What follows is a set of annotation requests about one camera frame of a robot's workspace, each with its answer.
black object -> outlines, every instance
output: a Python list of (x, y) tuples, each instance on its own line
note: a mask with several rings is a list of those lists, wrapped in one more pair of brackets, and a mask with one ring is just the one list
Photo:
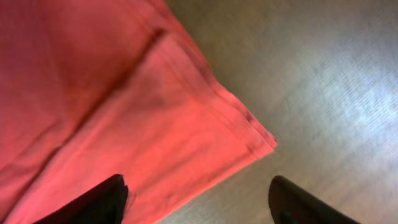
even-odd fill
[(358, 224), (282, 176), (272, 180), (268, 202), (275, 224)]
[(119, 224), (123, 219), (128, 192), (123, 176), (115, 174), (35, 223)]

red garment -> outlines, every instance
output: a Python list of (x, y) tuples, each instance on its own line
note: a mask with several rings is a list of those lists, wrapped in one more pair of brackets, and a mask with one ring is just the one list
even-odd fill
[(276, 145), (161, 0), (0, 1), (0, 220), (113, 174), (152, 223)]

brown surface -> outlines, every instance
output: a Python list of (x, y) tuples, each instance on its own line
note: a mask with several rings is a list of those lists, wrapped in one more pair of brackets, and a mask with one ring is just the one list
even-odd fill
[(363, 223), (398, 223), (398, 2), (168, 0), (276, 152), (164, 223), (272, 223), (273, 176)]

table surface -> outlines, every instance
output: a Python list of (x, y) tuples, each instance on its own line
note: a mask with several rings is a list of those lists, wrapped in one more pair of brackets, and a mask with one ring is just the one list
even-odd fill
[(279, 147), (163, 223), (272, 223), (275, 175), (361, 223), (398, 223), (398, 1), (167, 3)]

red fabric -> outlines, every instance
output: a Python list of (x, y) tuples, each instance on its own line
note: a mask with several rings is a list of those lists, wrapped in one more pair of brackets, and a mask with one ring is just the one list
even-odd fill
[(0, 1), (0, 220), (113, 174), (151, 223), (272, 151), (160, 0)]

